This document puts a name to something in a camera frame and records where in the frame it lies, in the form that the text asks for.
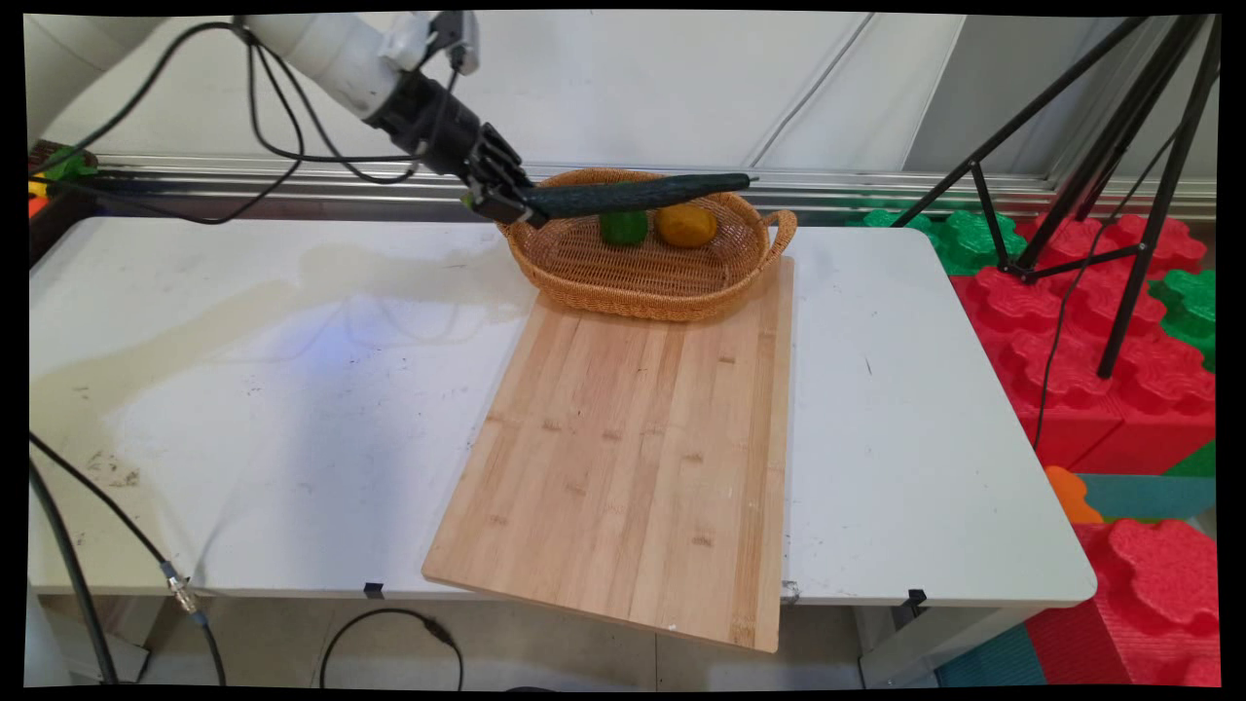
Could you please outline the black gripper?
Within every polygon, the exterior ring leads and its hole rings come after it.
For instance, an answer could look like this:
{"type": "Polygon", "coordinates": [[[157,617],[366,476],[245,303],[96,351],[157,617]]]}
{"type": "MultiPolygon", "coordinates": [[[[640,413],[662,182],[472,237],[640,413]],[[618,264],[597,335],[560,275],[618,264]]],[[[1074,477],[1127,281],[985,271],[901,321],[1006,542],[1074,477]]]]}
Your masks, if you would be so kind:
{"type": "Polygon", "coordinates": [[[535,183],[498,129],[455,97],[462,75],[461,68],[454,68],[449,83],[437,83],[419,70],[401,73],[392,92],[364,123],[385,132],[388,141],[419,166],[480,187],[461,197],[464,208],[476,215],[498,227],[545,227],[549,220],[546,213],[518,195],[507,195],[535,183]]]}

